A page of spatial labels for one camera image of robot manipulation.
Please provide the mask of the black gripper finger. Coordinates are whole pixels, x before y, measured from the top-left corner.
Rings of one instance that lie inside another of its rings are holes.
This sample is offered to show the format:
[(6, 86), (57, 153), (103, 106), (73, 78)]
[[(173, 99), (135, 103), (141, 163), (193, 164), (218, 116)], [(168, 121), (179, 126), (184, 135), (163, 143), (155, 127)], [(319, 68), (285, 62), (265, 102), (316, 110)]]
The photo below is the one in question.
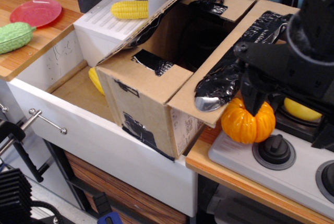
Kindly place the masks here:
[(246, 110), (256, 116), (268, 95), (267, 85), (257, 78), (243, 77), (241, 94)]

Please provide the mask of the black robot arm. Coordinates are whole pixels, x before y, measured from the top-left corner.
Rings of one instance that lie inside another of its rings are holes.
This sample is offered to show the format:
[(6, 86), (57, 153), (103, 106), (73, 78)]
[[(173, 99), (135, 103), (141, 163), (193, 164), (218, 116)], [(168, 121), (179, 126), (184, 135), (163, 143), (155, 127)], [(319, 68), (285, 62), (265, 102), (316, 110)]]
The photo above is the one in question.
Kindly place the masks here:
[(234, 48), (246, 109), (256, 114), (278, 92), (325, 115), (333, 113), (333, 0), (303, 0), (285, 44), (240, 42)]

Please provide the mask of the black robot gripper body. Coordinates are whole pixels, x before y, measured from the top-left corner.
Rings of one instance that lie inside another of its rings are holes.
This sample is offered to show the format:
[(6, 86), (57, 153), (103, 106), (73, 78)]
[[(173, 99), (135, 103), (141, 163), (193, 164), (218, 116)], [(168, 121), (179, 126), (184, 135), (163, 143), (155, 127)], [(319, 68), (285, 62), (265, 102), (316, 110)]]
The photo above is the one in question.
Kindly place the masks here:
[(333, 99), (333, 62), (315, 60), (287, 43), (240, 42), (234, 53), (274, 84), (313, 99)]

